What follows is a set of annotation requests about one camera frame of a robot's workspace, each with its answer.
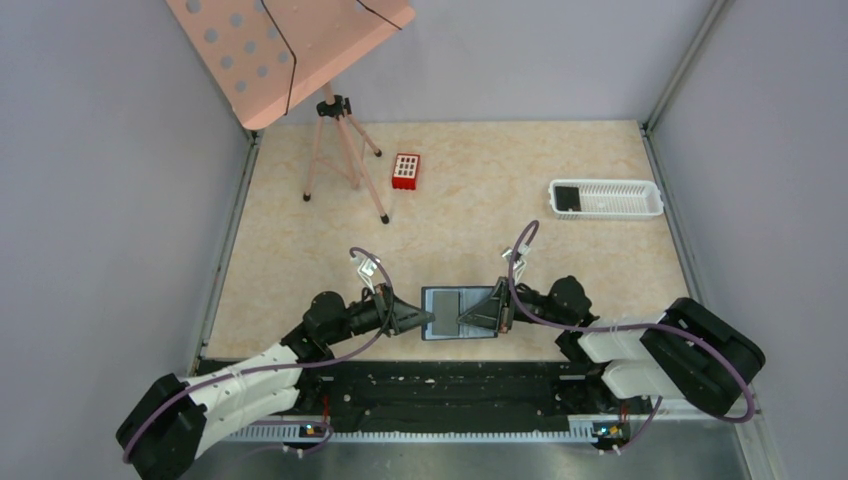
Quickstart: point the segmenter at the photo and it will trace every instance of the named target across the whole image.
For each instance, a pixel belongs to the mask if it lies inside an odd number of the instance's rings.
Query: white basket
[[[576,187],[580,211],[557,210],[555,187]],[[554,180],[548,193],[560,220],[646,220],[663,213],[660,190],[645,180]]]

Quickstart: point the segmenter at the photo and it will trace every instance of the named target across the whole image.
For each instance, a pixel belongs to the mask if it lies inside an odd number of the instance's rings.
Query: tripod leg
[[[312,199],[312,186],[315,184],[315,164],[318,163],[318,158],[321,156],[321,130],[324,128],[324,119],[318,117],[318,124],[315,125],[315,141],[312,143],[312,161],[309,162],[309,175],[306,177],[306,190],[303,191],[303,201],[308,202]]]
[[[362,127],[362,124],[359,123],[359,120],[357,120],[352,113],[349,113],[347,115],[347,118],[350,119],[350,123],[351,125],[353,125],[353,128],[355,128],[356,131],[359,132],[360,135],[362,135],[362,138],[365,139],[365,143],[367,143],[368,146],[371,147],[371,151],[374,152],[374,155],[377,157],[382,157],[383,151],[380,150],[376,143],[374,143],[374,140],[371,140],[371,137],[368,136],[368,132],[366,132],[365,128]]]
[[[371,193],[371,199],[374,200],[377,212],[380,213],[380,220],[382,220],[383,223],[389,223],[389,215],[386,214],[386,210],[383,209],[383,204],[380,202],[377,190],[374,189],[374,182],[371,181],[371,176],[368,175],[368,170],[365,169],[365,162],[362,161],[362,157],[360,157],[356,152],[356,144],[353,142],[353,136],[350,134],[350,129],[344,122],[339,122],[339,128],[341,129],[344,142],[347,143],[348,148],[352,152],[357,163],[359,163],[359,171],[362,174],[362,178],[365,179],[365,185],[368,186],[368,192]]]
[[[356,168],[353,166],[353,158],[356,158],[356,147],[352,147],[347,142],[344,134],[347,124],[338,118],[333,120],[333,122],[336,124],[336,131],[339,134],[339,141],[341,141],[342,154],[344,154],[345,163],[347,164],[347,179],[350,181],[351,188],[359,188],[359,174],[356,173]]]

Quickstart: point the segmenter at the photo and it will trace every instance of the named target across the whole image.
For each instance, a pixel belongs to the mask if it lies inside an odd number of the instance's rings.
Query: beige table surface
[[[352,190],[322,168],[301,199],[314,126],[266,130],[218,307],[207,357],[252,356],[289,332],[324,290],[345,302],[362,288],[348,248],[380,256],[400,298],[420,304],[427,285],[492,285],[500,253],[536,218],[541,229],[522,281],[542,293],[574,275],[601,316],[659,312],[686,295],[664,216],[648,221],[556,220],[557,178],[653,180],[636,122],[394,123],[366,128],[383,149],[366,163],[391,223],[364,184]],[[324,154],[341,162],[335,130]],[[416,191],[393,190],[397,152],[420,153]],[[518,323],[497,339],[424,342],[420,331],[380,339],[359,359],[563,360],[558,331]],[[363,335],[333,347],[336,356]]]

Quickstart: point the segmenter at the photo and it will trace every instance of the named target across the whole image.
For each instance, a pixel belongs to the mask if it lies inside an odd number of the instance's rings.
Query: pink panel
[[[167,2],[239,121],[251,130],[285,115],[397,32],[356,0],[265,0],[268,11],[261,0]],[[362,3],[399,27],[415,17],[407,0]]]

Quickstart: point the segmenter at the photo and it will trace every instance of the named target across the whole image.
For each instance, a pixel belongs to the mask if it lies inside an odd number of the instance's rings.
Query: white wall
[[[788,478],[845,478],[848,2],[736,2],[656,142],[709,305],[765,351]]]
[[[132,479],[196,342],[245,138],[162,1],[0,13],[0,478]]]
[[[335,83],[362,119],[644,120],[712,2],[410,3],[415,20]],[[313,122],[321,99],[284,121]]]

